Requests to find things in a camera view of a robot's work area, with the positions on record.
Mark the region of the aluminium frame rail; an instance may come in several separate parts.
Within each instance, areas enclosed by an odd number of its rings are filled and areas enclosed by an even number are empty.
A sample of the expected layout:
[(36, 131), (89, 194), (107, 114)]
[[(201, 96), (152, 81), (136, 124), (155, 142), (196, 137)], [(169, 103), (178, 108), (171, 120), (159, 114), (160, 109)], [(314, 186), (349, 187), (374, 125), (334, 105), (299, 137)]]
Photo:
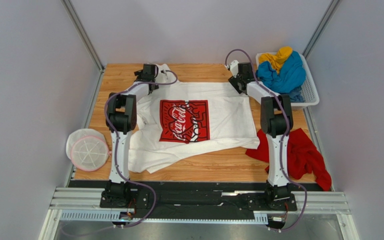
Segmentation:
[(150, 193), (138, 193), (132, 203), (125, 206), (101, 207), (105, 200), (101, 188), (58, 187), (49, 208), (61, 210), (64, 220), (91, 220), (109, 222), (146, 223), (215, 223), (215, 224), (266, 224), (275, 217), (308, 215), (349, 215), (351, 210), (342, 192), (294, 191), (287, 206), (274, 210), (264, 206), (262, 191), (222, 192), (211, 194), (220, 202), (210, 205), (167, 203), (168, 194), (161, 193), (161, 200), (152, 206)]

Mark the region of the white mesh laundry bag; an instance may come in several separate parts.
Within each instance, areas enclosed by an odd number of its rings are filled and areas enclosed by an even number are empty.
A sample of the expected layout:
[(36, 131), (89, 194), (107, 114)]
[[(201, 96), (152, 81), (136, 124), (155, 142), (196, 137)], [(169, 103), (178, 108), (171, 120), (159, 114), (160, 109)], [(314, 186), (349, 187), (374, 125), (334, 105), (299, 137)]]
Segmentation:
[(111, 154), (105, 136), (90, 128), (72, 132), (67, 138), (65, 152), (72, 164), (85, 172), (100, 169)]

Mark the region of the white plastic laundry basket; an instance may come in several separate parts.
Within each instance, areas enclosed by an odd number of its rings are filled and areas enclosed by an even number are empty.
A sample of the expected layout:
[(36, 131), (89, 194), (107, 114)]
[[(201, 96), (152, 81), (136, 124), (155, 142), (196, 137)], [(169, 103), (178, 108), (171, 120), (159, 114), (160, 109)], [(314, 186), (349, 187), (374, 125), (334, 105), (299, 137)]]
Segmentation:
[[(258, 58), (261, 54), (263, 54), (263, 53), (258, 53), (255, 57), (256, 63), (257, 63), (257, 69), (258, 69), (258, 66), (260, 64), (258, 62)], [(306, 72), (306, 80), (301, 85), (301, 87), (302, 87), (301, 94), (304, 97), (305, 102), (292, 102), (291, 106), (294, 110), (299, 110), (299, 109), (304, 109), (306, 107), (315, 106), (320, 102), (317, 88), (316, 88), (316, 85), (314, 83), (311, 71), (310, 71), (308, 64), (306, 62), (306, 59), (304, 58), (304, 56), (302, 54), (300, 54), (300, 57), (301, 57), (302, 62), (303, 62), (303, 68), (305, 69), (305, 72)]]

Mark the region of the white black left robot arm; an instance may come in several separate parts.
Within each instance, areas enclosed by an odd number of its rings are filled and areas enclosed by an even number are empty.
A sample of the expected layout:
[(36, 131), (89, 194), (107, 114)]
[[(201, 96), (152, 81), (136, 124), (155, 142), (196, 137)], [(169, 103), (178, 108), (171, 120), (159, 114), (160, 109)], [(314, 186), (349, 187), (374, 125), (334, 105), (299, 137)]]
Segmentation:
[(156, 77), (159, 67), (145, 63), (143, 69), (134, 72), (136, 80), (128, 89), (112, 92), (104, 105), (105, 123), (111, 132), (112, 139), (112, 176), (101, 194), (101, 208), (126, 208), (132, 204), (132, 185), (139, 187), (140, 193), (147, 188), (152, 194), (153, 203), (157, 201), (156, 191), (144, 183), (130, 180), (128, 162), (132, 131), (137, 125), (137, 101), (158, 88)]

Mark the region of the yellow t-shirt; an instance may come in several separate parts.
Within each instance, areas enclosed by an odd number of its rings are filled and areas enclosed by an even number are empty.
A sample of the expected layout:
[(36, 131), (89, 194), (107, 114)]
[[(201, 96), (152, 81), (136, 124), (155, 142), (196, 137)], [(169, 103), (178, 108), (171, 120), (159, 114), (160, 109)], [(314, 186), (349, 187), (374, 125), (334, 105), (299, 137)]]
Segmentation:
[(283, 46), (274, 54), (269, 52), (262, 53), (258, 57), (258, 63), (261, 64), (264, 62), (269, 62), (272, 69), (279, 74), (284, 63), (287, 61), (287, 59), (290, 57), (292, 53), (293, 53), (292, 47)]

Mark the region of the red t-shirt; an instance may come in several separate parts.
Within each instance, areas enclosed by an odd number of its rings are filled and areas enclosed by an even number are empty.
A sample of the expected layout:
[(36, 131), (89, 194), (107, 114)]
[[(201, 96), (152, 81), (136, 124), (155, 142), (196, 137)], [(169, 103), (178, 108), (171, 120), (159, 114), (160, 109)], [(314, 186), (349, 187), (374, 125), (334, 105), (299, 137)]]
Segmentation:
[[(269, 163), (269, 144), (266, 135), (259, 130), (257, 137), (260, 141), (257, 149), (248, 149), (245, 154), (253, 159)], [(301, 179), (305, 174), (313, 173), (315, 182), (323, 191), (331, 189), (332, 178), (326, 170), (324, 158), (302, 128), (290, 132), (287, 145), (287, 172), (296, 180)]]

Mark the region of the white Coca-Cola print t-shirt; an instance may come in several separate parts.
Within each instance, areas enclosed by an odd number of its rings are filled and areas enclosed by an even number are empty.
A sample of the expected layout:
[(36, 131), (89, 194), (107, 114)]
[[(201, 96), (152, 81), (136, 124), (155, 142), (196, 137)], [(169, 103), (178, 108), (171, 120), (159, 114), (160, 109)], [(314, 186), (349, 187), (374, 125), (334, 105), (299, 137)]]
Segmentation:
[(137, 102), (128, 168), (154, 173), (180, 160), (215, 151), (259, 146), (245, 94), (228, 82), (170, 82)]

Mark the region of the dark blue denim garment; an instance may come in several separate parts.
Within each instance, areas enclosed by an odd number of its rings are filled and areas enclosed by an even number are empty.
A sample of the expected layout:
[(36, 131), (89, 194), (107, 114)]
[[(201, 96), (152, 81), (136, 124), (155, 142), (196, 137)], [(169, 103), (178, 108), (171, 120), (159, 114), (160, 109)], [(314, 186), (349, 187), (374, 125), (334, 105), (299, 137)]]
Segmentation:
[(304, 103), (305, 98), (302, 96), (302, 87), (298, 86), (288, 93), (292, 103)]

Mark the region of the aluminium corner post left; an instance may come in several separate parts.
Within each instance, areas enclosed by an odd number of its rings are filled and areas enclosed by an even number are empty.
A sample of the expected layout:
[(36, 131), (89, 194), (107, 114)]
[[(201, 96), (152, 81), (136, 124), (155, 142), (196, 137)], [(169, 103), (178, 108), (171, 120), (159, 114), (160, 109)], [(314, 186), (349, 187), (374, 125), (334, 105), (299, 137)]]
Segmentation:
[(100, 73), (103, 73), (105, 70), (105, 66), (103, 62), (101, 61), (95, 47), (93, 46), (93, 43), (90, 39), (90, 37), (87, 34), (87, 31), (82, 24), (82, 21), (80, 19), (80, 16), (78, 15), (74, 4), (71, 0), (61, 0), (61, 3), (63, 4), (68, 16), (70, 17), (75, 29), (77, 30), (83, 44), (86, 47), (86, 50), (88, 51), (92, 61), (96, 65), (97, 69)]

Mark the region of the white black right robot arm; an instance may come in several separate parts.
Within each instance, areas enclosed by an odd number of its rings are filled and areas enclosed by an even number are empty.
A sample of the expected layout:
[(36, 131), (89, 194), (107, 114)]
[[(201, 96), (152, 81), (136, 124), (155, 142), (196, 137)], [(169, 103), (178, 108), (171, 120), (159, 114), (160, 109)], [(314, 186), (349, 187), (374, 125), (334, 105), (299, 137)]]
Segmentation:
[(267, 88), (256, 77), (250, 62), (237, 60), (227, 64), (231, 72), (229, 83), (239, 94), (246, 94), (260, 103), (260, 126), (265, 133), (269, 152), (269, 172), (266, 183), (265, 204), (279, 208), (290, 196), (291, 182), (287, 170), (287, 148), (292, 128), (292, 109), (287, 95), (278, 94)]

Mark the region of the aluminium corner post right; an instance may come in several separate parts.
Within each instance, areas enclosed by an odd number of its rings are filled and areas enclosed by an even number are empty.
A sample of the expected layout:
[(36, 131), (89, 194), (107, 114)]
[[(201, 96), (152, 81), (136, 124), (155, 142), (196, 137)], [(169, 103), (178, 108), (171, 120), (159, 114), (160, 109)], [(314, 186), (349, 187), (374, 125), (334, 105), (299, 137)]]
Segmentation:
[(316, 29), (314, 30), (312, 36), (310, 37), (310, 40), (308, 41), (302, 55), (305, 58), (308, 58), (311, 52), (313, 51), (314, 47), (316, 46), (318, 40), (322, 36), (324, 30), (328, 26), (330, 20), (334, 16), (335, 12), (337, 11), (339, 5), (342, 3), (342, 0), (331, 0), (326, 11), (324, 12), (322, 18), (320, 19)]

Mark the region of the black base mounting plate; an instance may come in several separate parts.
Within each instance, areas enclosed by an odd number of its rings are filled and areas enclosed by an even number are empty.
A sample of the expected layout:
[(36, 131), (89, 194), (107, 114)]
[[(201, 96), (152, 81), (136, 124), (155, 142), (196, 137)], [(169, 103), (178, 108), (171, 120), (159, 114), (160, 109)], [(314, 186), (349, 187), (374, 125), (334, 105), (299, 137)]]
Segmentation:
[[(102, 192), (108, 183), (103, 180), (73, 180), (69, 188), (97, 189), (97, 206), (100, 207)], [(302, 187), (288, 184), (290, 198), (280, 207), (269, 208), (265, 203), (265, 183), (238, 182), (169, 182), (144, 181), (156, 192), (156, 204), (147, 188), (145, 193), (139, 187), (131, 186), (133, 203), (124, 208), (102, 208), (119, 210), (118, 221), (127, 218), (145, 217), (147, 220), (251, 220), (254, 211), (293, 212), (297, 211), (298, 194)]]

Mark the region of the aluminium corner post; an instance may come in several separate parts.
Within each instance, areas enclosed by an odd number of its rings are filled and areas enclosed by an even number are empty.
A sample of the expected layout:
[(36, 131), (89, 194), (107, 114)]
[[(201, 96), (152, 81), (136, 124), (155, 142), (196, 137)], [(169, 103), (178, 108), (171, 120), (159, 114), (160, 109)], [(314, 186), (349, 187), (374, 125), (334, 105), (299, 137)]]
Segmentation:
[(80, 19), (80, 16), (78, 15), (74, 4), (71, 0), (61, 0), (61, 3), (63, 4), (68, 16), (70, 17), (75, 29), (77, 30), (83, 44), (86, 47), (86, 50), (88, 51), (92, 61), (96, 65), (97, 69), (100, 73), (103, 73), (105, 70), (105, 66), (103, 62), (101, 61), (95, 47), (93, 46), (93, 43), (90, 39), (90, 37), (87, 34), (87, 31), (82, 24), (82, 21)]
[(326, 11), (324, 12), (322, 18), (320, 19), (316, 29), (314, 30), (312, 36), (310, 37), (310, 40), (308, 41), (302, 55), (305, 58), (308, 58), (311, 52), (313, 51), (314, 47), (316, 46), (318, 40), (322, 36), (324, 30), (328, 26), (330, 20), (334, 16), (335, 12), (337, 11), (339, 5), (342, 3), (342, 0), (331, 0)]

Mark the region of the blue t-shirt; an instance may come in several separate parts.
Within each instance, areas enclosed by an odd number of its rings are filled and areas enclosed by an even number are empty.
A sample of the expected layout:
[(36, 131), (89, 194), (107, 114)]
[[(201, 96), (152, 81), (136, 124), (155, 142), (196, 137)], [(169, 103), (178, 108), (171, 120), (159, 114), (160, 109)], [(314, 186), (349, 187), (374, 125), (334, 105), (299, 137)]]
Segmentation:
[(273, 92), (289, 94), (305, 82), (306, 71), (300, 54), (293, 50), (279, 72), (265, 60), (258, 65), (256, 77)]

